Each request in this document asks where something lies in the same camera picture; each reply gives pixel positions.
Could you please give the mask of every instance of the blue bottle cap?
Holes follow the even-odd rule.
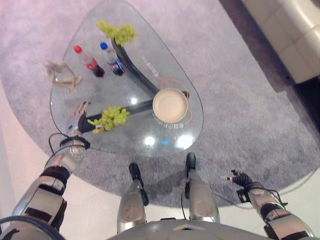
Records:
[[[100,48],[102,50],[106,50],[108,48],[108,44],[106,44],[104,41],[100,43]]]

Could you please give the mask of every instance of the robot leg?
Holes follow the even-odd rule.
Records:
[[[116,221],[118,234],[147,222],[145,206],[149,204],[149,199],[144,190],[144,182],[142,181],[138,165],[131,163],[129,171],[133,182],[120,201]]]
[[[209,186],[201,180],[196,171],[196,156],[189,152],[186,157],[185,197],[189,199],[191,220],[220,223],[217,204]]]

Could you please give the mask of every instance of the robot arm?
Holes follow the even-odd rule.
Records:
[[[84,102],[70,114],[66,124],[66,132],[69,137],[60,143],[60,149],[49,158],[43,172],[16,205],[13,216],[33,217],[59,231],[67,207],[67,202],[62,195],[68,178],[81,162],[84,150],[90,147],[89,142],[78,136],[81,134],[78,122],[85,117],[87,106],[88,103]],[[48,239],[48,236],[33,225],[13,221],[0,239],[44,240]]]
[[[225,177],[227,180],[243,187],[238,190],[238,196],[242,203],[250,202],[253,208],[265,222],[264,230],[269,238],[274,240],[299,240],[305,237],[314,237],[310,227],[296,215],[285,208],[272,191],[265,189],[261,183],[254,182],[245,173],[232,170],[233,177]]]

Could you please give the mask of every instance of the white floor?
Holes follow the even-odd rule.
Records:
[[[0,113],[0,218],[2,218],[11,214],[26,189],[42,172],[49,156],[32,141],[19,124],[7,101],[2,83],[0,83]],[[307,177],[281,192],[293,189]],[[320,170],[317,170],[304,185],[282,197],[284,202],[289,202],[287,209],[304,220],[317,237],[320,235],[319,183]],[[102,240],[116,234],[119,196],[102,191],[73,175],[68,180],[64,198],[68,205],[60,232],[65,238]],[[230,206],[219,210],[221,223],[265,236],[264,224],[253,209]],[[146,215],[149,222],[165,217],[183,217],[180,208],[152,204],[146,207]]]

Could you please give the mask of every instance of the red bottle cap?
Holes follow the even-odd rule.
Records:
[[[74,45],[73,50],[79,54],[82,52],[82,48],[79,45]]]

